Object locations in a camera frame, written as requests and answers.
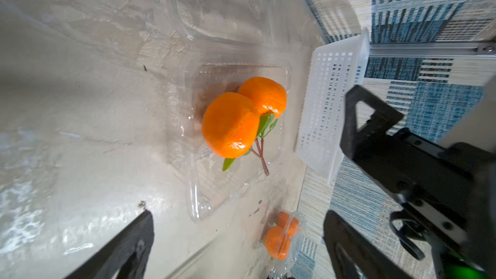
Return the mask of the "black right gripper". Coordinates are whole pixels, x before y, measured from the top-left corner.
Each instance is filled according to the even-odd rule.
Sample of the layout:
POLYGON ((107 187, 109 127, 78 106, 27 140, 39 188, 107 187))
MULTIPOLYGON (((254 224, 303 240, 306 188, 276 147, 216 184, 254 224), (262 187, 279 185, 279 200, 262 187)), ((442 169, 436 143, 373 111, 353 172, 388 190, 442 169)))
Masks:
POLYGON ((402 129, 404 115, 361 85, 345 96, 340 148, 398 205, 389 225, 421 261, 430 247, 437 278, 495 277, 495 155, 468 143, 449 147, 402 129), (360 124, 357 105, 369 108, 360 124))

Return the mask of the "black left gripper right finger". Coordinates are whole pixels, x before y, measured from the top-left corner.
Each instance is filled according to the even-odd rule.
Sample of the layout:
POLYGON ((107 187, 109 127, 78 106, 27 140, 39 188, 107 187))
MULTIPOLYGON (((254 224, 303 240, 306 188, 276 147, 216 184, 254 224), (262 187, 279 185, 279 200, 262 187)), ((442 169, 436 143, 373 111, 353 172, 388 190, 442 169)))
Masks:
POLYGON ((401 268, 369 243, 338 213, 328 211, 324 220, 324 241, 337 278, 409 278, 401 268))

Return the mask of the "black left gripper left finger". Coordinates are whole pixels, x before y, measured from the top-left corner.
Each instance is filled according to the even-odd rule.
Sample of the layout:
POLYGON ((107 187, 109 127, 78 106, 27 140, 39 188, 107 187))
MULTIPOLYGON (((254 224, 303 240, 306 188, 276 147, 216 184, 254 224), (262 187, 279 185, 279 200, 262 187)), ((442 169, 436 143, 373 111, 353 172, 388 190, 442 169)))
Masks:
POLYGON ((143 278, 153 243, 153 216, 146 210, 67 278, 143 278))

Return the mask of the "orange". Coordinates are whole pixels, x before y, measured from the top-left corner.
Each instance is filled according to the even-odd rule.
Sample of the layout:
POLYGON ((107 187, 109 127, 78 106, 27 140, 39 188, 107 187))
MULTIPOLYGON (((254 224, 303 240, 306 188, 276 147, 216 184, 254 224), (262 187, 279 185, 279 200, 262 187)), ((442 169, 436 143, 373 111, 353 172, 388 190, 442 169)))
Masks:
POLYGON ((288 94, 284 87, 266 77, 252 77, 246 80, 239 87, 238 93, 249 98, 260 115, 274 114, 277 119, 287 107, 288 94))
POLYGON ((260 114, 253 102, 238 93, 227 92, 206 109, 201 122, 205 143, 216 155, 234 159, 252 146, 260 114))

